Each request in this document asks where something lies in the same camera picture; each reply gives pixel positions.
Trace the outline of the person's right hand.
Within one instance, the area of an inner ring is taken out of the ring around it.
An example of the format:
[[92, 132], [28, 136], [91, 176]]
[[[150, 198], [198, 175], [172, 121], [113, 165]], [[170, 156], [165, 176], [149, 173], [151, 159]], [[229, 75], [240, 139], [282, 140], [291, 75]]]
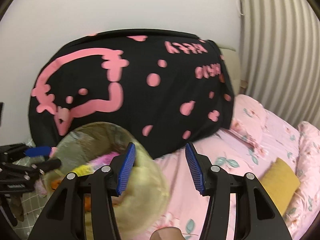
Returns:
[[150, 240], [185, 240], [185, 238], [179, 228], [166, 227], [153, 232]]

